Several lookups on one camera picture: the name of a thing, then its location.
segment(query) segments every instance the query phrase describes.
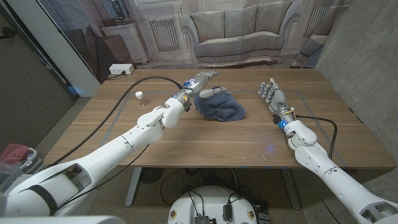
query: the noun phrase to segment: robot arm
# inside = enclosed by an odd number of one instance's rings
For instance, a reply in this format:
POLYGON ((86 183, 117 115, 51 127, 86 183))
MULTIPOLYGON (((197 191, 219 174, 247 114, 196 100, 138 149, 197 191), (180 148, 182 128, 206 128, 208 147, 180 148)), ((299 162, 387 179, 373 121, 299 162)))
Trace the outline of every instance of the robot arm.
POLYGON ((375 196, 329 159, 317 143, 317 135, 295 119, 294 108, 287 106, 283 91, 273 78, 270 81, 270 85, 263 82, 258 93, 269 105, 274 123, 291 136, 288 145, 295 151, 297 162, 321 178, 358 223, 398 222, 398 204, 375 196))
MULTIPOLYGON (((202 72, 188 79, 184 88, 142 115, 137 125, 89 155, 49 167, 12 189, 6 199, 6 217, 68 215, 88 195, 65 202, 93 189, 113 168, 136 149, 159 140, 162 126, 174 128, 180 115, 189 110, 190 98, 201 92, 218 72, 202 72)), ((216 92, 203 90, 205 96, 216 92)))

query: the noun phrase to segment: outlet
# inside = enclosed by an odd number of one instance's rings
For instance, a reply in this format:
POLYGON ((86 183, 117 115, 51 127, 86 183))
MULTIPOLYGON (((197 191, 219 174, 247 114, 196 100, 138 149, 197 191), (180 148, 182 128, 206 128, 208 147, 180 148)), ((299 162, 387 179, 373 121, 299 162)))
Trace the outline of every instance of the outlet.
POLYGON ((126 74, 131 74, 134 71, 134 66, 132 66, 132 64, 113 64, 110 66, 109 71, 112 75, 122 74, 123 71, 125 71, 126 74))

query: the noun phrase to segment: wooden table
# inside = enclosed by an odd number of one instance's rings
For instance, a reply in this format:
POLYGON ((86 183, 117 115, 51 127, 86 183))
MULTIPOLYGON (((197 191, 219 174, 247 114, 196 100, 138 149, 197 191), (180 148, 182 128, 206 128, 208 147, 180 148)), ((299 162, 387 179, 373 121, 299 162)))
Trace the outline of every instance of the wooden table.
MULTIPOLYGON (((137 189, 141 167, 238 167, 282 168, 294 208, 300 208, 292 176, 288 169, 297 168, 287 149, 282 131, 272 122, 272 114, 257 94, 261 82, 274 77, 284 91, 289 106, 300 115, 333 120, 338 134, 333 161, 340 167, 357 169, 390 169, 396 166, 392 156, 349 110, 316 70, 294 69, 215 69, 220 76, 210 80, 207 88, 226 86, 235 100, 244 106, 241 121, 208 121, 192 105, 181 115, 178 125, 164 129, 161 140, 151 144, 132 165, 134 169, 126 205, 130 206, 137 189)), ((162 75, 184 83, 204 70, 135 70, 132 75, 106 81, 72 122, 54 148, 47 154, 52 163, 81 142, 109 113, 120 96, 136 80, 149 75, 162 75)), ((147 80, 138 84, 119 105, 108 122, 79 150, 65 161, 85 156, 136 125, 138 117, 174 96, 177 87, 166 80, 147 80), (143 91, 148 105, 138 105, 135 91, 143 91)), ((315 131, 318 142, 328 151, 333 125, 324 121, 302 119, 315 131)), ((130 163, 142 149, 132 153, 121 164, 130 163)))

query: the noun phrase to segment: sofa backrest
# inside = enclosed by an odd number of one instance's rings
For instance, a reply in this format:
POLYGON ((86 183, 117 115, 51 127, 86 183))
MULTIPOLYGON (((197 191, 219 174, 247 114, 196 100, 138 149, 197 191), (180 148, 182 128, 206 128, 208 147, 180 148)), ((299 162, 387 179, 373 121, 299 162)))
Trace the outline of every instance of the sofa backrest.
POLYGON ((191 15, 197 27, 199 42, 224 38, 224 11, 198 12, 191 15))
POLYGON ((291 4, 291 1, 283 1, 259 5, 255 32, 270 31, 278 34, 286 11, 291 4))
POLYGON ((197 12, 191 14, 191 18, 197 28, 199 42, 260 31, 278 34, 291 3, 278 1, 243 9, 197 12))
POLYGON ((225 37, 237 37, 253 33, 256 26, 257 7, 258 5, 243 9, 225 10, 225 37))

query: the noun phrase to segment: printed backdrop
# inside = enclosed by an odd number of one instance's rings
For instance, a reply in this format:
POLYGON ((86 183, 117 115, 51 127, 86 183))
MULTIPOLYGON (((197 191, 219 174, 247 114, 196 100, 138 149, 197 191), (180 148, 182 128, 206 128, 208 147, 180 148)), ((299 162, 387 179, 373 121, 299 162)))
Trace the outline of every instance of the printed backdrop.
POLYGON ((314 67, 341 0, 39 0, 102 83, 137 68, 314 67))

